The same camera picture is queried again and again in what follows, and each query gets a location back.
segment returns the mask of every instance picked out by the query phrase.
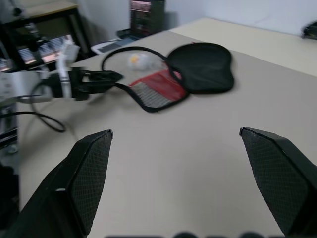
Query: monitor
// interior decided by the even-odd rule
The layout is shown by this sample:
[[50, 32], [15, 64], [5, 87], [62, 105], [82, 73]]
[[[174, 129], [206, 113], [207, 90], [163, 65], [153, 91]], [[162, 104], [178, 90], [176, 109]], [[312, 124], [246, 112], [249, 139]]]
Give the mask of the monitor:
[[142, 38], [164, 30], [165, 0], [131, 0], [131, 35]]

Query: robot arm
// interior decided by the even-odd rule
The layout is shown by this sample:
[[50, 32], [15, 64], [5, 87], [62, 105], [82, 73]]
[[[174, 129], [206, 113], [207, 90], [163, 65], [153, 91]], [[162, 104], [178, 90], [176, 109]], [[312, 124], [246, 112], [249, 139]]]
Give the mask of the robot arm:
[[[67, 40], [56, 62], [57, 73], [21, 71], [0, 73], [0, 107], [14, 102], [49, 102], [53, 98], [87, 100], [90, 94], [103, 93], [123, 76], [113, 71], [87, 71], [69, 67], [76, 60], [79, 47]], [[39, 87], [30, 95], [38, 84]]]

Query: black object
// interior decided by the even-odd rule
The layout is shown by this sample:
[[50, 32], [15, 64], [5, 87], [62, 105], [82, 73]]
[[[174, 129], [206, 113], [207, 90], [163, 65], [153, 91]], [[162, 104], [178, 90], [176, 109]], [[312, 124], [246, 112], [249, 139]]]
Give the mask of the black object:
[[90, 94], [104, 93], [123, 78], [114, 71], [88, 71], [80, 67], [73, 67], [69, 77], [72, 97], [76, 101], [87, 100]]
[[120, 39], [124, 39], [124, 38], [130, 36], [130, 34], [131, 34], [131, 28], [124, 29], [124, 30], [116, 32], [117, 37], [120, 38]]
[[258, 188], [285, 235], [317, 234], [317, 168], [288, 139], [240, 130]]
[[233, 88], [232, 56], [225, 47], [193, 43], [176, 48], [167, 56], [182, 72], [184, 87], [192, 94], [222, 93]]
[[314, 22], [303, 29], [303, 38], [317, 40], [317, 22]]
[[112, 131], [78, 141], [42, 181], [5, 238], [85, 238], [104, 188]]
[[19, 178], [12, 167], [0, 164], [0, 230], [8, 229], [19, 214]]

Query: white wall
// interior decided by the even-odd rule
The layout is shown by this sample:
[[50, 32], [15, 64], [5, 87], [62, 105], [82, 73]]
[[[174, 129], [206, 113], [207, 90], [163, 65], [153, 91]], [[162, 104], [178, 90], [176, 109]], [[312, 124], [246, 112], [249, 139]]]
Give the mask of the white wall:
[[[115, 37], [129, 27], [129, 0], [77, 0], [91, 24], [94, 41]], [[290, 34], [301, 34], [304, 25], [317, 20], [316, 0], [166, 0], [168, 27], [201, 17]]]
[[317, 21], [316, 0], [211, 0], [207, 16], [295, 35]]

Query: black cable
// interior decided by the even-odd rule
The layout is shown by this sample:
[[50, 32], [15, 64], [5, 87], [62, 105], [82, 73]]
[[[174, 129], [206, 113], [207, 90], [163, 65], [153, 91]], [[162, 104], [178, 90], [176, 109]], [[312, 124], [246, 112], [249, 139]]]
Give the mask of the black cable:
[[[40, 87], [42, 86], [46, 86], [46, 83], [45, 82], [40, 82], [38, 83], [37, 85], [35, 85], [35, 87], [32, 89], [31, 91], [31, 94], [30, 94], [30, 106], [31, 106], [31, 109], [32, 109], [32, 112], [24, 112], [24, 114], [33, 114], [33, 115], [36, 115], [38, 119], [40, 119], [45, 125], [47, 125], [50, 129], [56, 131], [56, 132], [59, 132], [59, 133], [64, 133], [66, 132], [66, 127], [63, 123], [61, 123], [60, 121], [54, 119], [54, 118], [51, 118], [47, 115], [44, 115], [44, 114], [41, 114], [39, 112], [37, 112], [37, 109], [35, 108], [35, 105], [34, 105], [34, 93], [36, 92], [36, 90], [38, 90]], [[45, 121], [43, 118], [47, 118], [47, 119], [50, 119], [54, 122], [56, 122], [58, 125], [60, 125], [60, 127], [62, 129], [59, 129], [59, 128], [56, 128], [55, 126], [49, 124], [47, 121]]]
[[41, 120], [43, 120], [42, 118], [47, 118], [47, 119], [50, 119], [54, 122], [56, 122], [57, 124], [59, 124], [63, 129], [58, 129], [58, 128], [55, 128], [49, 124], [47, 124], [47, 126], [57, 132], [60, 132], [60, 133], [63, 133], [66, 131], [66, 127], [65, 125], [63, 125], [61, 122], [59, 122], [58, 120], [54, 119], [54, 118], [51, 118], [47, 115], [44, 115], [44, 114], [41, 114], [41, 113], [36, 113], [36, 112], [14, 112], [14, 113], [6, 113], [6, 114], [2, 114], [0, 115], [0, 118], [7, 118], [7, 117], [12, 117], [12, 116], [16, 116], [16, 115], [24, 115], [24, 114], [29, 114], [29, 115], [36, 115], [38, 116]]

